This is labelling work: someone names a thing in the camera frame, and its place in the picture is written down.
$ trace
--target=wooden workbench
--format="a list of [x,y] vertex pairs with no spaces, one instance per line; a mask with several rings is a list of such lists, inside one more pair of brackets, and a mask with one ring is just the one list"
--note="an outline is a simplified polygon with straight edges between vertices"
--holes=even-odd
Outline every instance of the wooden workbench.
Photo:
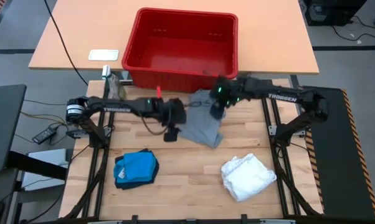
[[[273,82],[276,85],[289,86],[288,80]],[[103,81],[91,81],[87,95],[102,96],[103,89]],[[133,86],[128,86],[126,91],[129,99],[155,95],[155,90]],[[163,92],[164,100],[171,97],[180,97],[183,101],[187,101],[187,94]],[[282,122],[289,122],[297,116],[294,104],[280,101],[278,106]],[[98,113],[92,119],[97,121]],[[152,129],[161,129],[156,121],[148,119],[148,122]],[[276,182],[241,203],[236,202],[222,184],[221,165],[231,160],[233,156],[243,157],[252,152],[266,167],[273,169],[261,102],[242,101],[228,109],[219,132],[224,135],[224,139],[217,149],[183,138],[178,138],[177,142],[163,142],[162,136],[152,136],[147,132],[136,116],[117,113],[115,131],[110,144],[100,219],[130,220],[132,215],[139,215],[139,219],[145,220],[225,219],[240,218],[240,214],[243,213],[249,218],[282,217]],[[298,137],[293,137],[292,142],[305,146],[304,140]],[[74,154],[80,152],[87,144],[88,139],[78,140]],[[130,190],[116,189],[113,178],[114,158],[146,147],[153,151],[160,164],[154,184]],[[321,203],[307,151],[290,146],[288,153],[297,189],[313,208],[321,212]],[[87,149],[70,165],[60,217],[69,213],[85,191],[91,156],[92,150]],[[95,198],[93,194],[90,214],[93,214]],[[287,199],[292,212],[288,194]]]
[[[319,73],[297,0],[58,0],[53,16],[77,68],[121,70],[137,10],[142,7],[230,12],[239,18],[239,70]],[[119,50],[117,61],[89,61],[92,49]],[[29,68],[71,69],[49,18]]]

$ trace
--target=red basket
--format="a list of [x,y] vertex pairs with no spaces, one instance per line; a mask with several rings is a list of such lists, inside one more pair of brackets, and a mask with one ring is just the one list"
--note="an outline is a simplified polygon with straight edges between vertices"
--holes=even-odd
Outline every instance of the red basket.
[[214,12],[140,9],[122,66],[143,88],[194,92],[237,72],[237,17]]

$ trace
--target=gray floor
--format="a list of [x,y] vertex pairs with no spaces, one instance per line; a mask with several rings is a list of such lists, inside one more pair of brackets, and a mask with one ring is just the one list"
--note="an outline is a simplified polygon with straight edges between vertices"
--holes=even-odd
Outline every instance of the gray floor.
[[[48,0],[51,7],[55,0]],[[375,17],[375,0],[369,0],[358,12],[367,24]],[[13,0],[6,17],[0,25],[0,49],[33,49],[37,45],[49,15],[43,1]],[[354,23],[338,28],[341,35],[356,37],[362,32],[374,30],[363,28]],[[308,33],[313,46],[357,45],[337,37],[330,27],[309,27]],[[375,39],[363,37],[361,45],[375,45]],[[375,51],[367,52],[316,52],[320,68],[317,76],[300,76],[302,85],[330,86],[347,90],[357,124],[363,151],[375,192]],[[48,103],[64,103],[71,97],[84,95],[86,86],[73,71],[29,70],[30,54],[0,55],[0,85],[24,83],[27,85],[26,98]],[[100,78],[99,72],[81,71],[87,80]],[[64,117],[63,106],[44,106],[24,103],[27,113],[50,113]],[[16,133],[30,138],[42,131],[50,122],[21,116]],[[42,151],[46,149],[72,148],[74,141],[66,139],[56,146],[47,144],[38,146],[15,138],[12,150],[17,152]],[[40,202],[24,204],[22,218],[30,219],[48,208],[60,193],[60,188],[38,193],[35,198]],[[53,220],[57,217],[60,203],[38,221]]]

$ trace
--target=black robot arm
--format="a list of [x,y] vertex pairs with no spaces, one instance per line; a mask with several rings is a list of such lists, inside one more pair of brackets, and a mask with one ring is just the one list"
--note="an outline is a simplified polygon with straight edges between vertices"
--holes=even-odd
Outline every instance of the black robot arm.
[[279,146],[289,146],[295,132],[308,128],[311,123],[326,121],[329,113],[326,99],[315,90],[285,88],[250,77],[237,80],[219,78],[210,95],[217,100],[211,108],[215,119],[222,117],[225,108],[242,100],[270,98],[299,104],[304,112],[288,124],[277,126],[273,140]]
[[90,146],[108,146],[103,127],[98,127],[90,117],[99,111],[133,113],[142,118],[154,118],[168,128],[165,141],[176,141],[175,124],[186,122],[186,112],[180,99],[164,102],[162,98],[137,98],[135,100],[102,99],[96,96],[74,98],[67,102],[66,121],[80,126],[89,134]]

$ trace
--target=white crumpled towel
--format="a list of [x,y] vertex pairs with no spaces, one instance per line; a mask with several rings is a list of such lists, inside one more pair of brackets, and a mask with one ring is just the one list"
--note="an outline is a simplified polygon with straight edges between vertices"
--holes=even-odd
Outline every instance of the white crumpled towel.
[[221,172],[225,188],[238,202],[251,198],[276,180],[275,173],[252,153],[241,159],[233,157],[222,166]]

